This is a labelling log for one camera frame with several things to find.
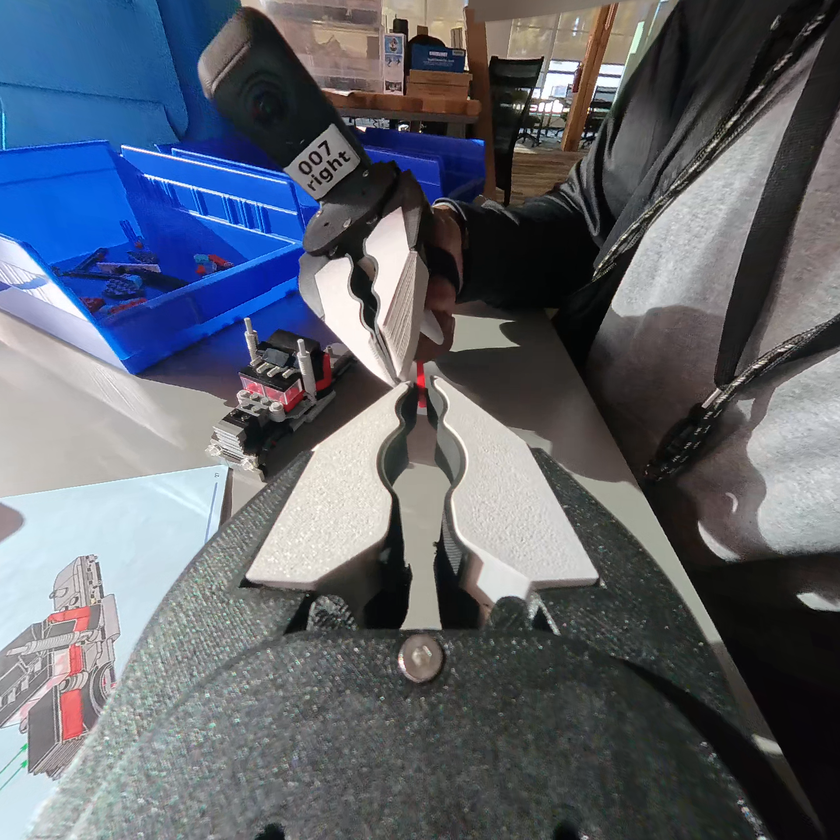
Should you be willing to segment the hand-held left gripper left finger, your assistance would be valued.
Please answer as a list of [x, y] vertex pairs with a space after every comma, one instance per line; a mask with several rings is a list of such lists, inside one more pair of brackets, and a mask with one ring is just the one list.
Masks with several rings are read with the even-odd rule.
[[414, 571], [396, 479], [408, 468], [414, 382], [399, 382], [318, 443], [261, 546], [247, 584], [330, 593], [349, 608], [408, 608]]

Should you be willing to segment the pile of loose toy bricks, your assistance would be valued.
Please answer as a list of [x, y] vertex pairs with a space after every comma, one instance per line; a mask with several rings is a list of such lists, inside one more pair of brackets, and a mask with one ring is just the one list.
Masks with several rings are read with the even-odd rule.
[[190, 255], [177, 247], [177, 255], [163, 255], [126, 219], [122, 219], [122, 233], [125, 245], [100, 245], [87, 255], [50, 266], [100, 322], [237, 269], [221, 252]]

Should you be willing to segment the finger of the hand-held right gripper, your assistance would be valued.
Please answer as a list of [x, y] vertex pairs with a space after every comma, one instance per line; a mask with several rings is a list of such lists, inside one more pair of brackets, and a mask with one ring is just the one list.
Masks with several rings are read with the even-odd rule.
[[446, 341], [436, 314], [424, 307], [432, 272], [415, 239], [411, 239], [408, 220], [411, 213], [396, 205], [364, 241], [376, 301], [373, 329], [396, 379], [411, 378], [421, 335], [433, 344]]
[[333, 335], [386, 387], [396, 387], [386, 354], [364, 322], [364, 301], [352, 292], [352, 255], [300, 255], [297, 292], [306, 307], [333, 329]]

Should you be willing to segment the person's right hand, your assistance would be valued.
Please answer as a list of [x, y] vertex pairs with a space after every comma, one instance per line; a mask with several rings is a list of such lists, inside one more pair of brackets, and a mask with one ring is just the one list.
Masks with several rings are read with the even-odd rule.
[[455, 328], [457, 328], [455, 308], [457, 308], [457, 294], [462, 288], [462, 230], [460, 230], [460, 220], [462, 219], [455, 205], [433, 202], [432, 245], [452, 252], [452, 260], [457, 266], [457, 283], [452, 283], [443, 275], [432, 275], [424, 308], [432, 308], [436, 314], [436, 323], [443, 329], [443, 341], [418, 335], [415, 361], [432, 361], [432, 359], [449, 354], [455, 344]]

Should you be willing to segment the light blue instruction booklet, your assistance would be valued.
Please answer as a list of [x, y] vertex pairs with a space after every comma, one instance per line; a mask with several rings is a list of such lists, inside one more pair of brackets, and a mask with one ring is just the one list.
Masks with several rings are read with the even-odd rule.
[[221, 524], [228, 468], [4, 497], [0, 824], [23, 837], [141, 627]]

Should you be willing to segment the blue plastic bin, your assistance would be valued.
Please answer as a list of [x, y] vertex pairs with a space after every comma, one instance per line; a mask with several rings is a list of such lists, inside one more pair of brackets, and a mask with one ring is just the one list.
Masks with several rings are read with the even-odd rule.
[[[373, 163], [396, 163], [401, 171], [411, 171], [432, 202], [440, 196], [473, 202], [485, 192], [488, 160], [482, 137], [399, 132], [380, 126], [352, 126], [352, 132], [364, 140]], [[243, 135], [156, 145], [156, 149], [187, 160], [225, 160], [238, 168], [247, 165], [280, 171], [280, 165], [271, 163], [269, 154], [264, 154], [255, 140]]]

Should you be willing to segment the blue cardboard box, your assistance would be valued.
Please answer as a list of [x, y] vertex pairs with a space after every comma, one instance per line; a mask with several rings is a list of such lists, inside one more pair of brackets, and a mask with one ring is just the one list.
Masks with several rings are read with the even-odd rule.
[[467, 49], [462, 48], [446, 48], [433, 34], [415, 34], [408, 40], [408, 67], [411, 70], [467, 70]]

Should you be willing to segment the clear plastic storage box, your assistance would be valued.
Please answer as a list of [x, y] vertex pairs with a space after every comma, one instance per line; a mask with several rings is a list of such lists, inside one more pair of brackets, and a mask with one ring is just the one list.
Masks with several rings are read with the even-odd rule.
[[380, 0], [261, 0], [322, 89], [384, 92]]

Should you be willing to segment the toy brick truck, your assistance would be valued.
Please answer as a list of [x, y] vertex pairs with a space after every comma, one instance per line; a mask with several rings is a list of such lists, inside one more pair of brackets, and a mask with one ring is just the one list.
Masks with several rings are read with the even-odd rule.
[[353, 354], [342, 344], [275, 329], [261, 339], [244, 317], [247, 366], [238, 369], [237, 407], [212, 428], [206, 456], [266, 476], [266, 465], [300, 425], [312, 422], [333, 397], [333, 382]]

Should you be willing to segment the black office chair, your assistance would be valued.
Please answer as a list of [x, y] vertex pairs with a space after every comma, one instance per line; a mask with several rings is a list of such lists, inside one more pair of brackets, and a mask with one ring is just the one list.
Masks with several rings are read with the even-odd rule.
[[505, 192], [505, 205], [513, 192], [513, 148], [530, 111], [530, 96], [542, 73], [541, 59], [489, 59], [489, 101], [492, 101], [492, 154], [495, 185]]

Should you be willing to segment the tan cardboard box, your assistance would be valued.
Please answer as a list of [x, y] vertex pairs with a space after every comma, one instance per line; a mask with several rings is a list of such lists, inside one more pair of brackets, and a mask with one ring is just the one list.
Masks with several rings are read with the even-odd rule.
[[468, 70], [418, 70], [408, 77], [408, 96], [440, 96], [440, 101], [468, 101], [473, 73]]

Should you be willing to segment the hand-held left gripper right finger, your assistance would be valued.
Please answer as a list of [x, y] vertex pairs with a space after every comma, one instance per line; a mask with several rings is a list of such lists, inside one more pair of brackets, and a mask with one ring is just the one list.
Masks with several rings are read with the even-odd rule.
[[530, 444], [446, 378], [429, 379], [436, 465], [449, 476], [446, 532], [457, 585], [492, 611], [502, 597], [592, 585], [585, 552]]

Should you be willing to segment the blue bin with white card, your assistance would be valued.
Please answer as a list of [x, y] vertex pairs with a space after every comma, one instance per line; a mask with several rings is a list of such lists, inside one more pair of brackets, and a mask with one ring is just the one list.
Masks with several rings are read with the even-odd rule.
[[[0, 157], [4, 311], [125, 372], [144, 372], [297, 288], [315, 202], [280, 171], [187, 160], [110, 140], [14, 148]], [[93, 314], [50, 266], [125, 245], [221, 252], [237, 269], [135, 308]]]

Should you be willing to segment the blue felt bag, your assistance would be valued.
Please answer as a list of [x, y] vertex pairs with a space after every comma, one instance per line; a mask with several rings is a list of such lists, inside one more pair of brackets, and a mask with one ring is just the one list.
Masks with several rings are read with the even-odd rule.
[[4, 0], [4, 149], [225, 135], [199, 59], [237, 8], [233, 0]]

